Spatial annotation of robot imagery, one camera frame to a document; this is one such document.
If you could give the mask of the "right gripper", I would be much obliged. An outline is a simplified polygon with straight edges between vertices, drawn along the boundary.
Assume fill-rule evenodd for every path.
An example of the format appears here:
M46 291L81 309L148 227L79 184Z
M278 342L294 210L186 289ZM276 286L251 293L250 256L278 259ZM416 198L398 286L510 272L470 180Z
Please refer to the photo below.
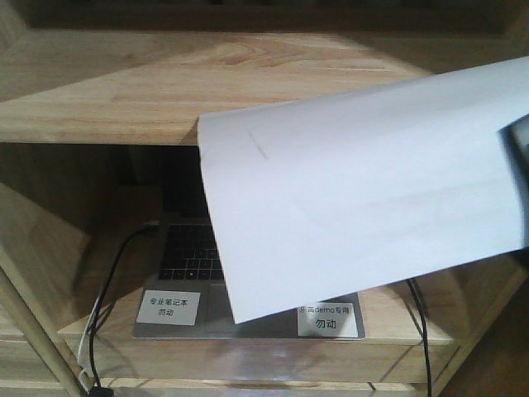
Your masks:
M528 256L528 116L507 125L499 134L522 206L522 248L512 255Z

